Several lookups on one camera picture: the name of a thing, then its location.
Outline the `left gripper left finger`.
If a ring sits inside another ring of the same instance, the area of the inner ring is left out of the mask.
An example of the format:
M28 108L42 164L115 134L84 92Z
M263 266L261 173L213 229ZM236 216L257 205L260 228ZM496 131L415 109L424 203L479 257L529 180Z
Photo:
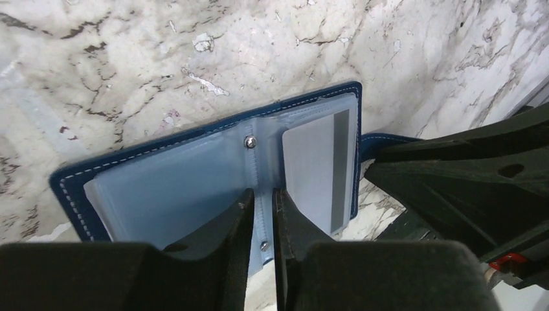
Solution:
M243 310L254 192L160 250L136 242L1 246L2 310Z

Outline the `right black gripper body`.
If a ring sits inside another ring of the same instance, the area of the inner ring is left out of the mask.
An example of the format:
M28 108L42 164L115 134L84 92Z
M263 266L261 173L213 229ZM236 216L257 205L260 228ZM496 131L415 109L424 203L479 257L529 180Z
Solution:
M500 278L548 287L548 105L385 147L366 180L405 208L381 240L454 240Z

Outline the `silver striped credit card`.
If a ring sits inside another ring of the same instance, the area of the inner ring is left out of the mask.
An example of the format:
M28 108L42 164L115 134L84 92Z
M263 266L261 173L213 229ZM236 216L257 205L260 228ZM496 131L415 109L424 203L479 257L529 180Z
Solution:
M286 189L298 210L329 235L349 219L354 117L347 109L282 135Z

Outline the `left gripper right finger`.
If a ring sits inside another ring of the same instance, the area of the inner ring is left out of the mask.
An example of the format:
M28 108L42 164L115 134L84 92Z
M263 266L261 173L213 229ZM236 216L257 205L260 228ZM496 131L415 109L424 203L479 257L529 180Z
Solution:
M498 310L476 257L444 240L336 241L273 191L279 310Z

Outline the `blue leather card holder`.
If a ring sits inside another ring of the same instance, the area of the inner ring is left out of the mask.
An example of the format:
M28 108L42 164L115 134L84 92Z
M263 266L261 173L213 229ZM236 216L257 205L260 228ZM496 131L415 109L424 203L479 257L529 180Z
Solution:
M362 86L345 82L220 121L61 167L49 185L85 242L147 242L159 249L254 192L249 273L275 257L272 196L286 189L282 135L347 109L356 123L349 219L358 210L361 165L409 137L361 133Z

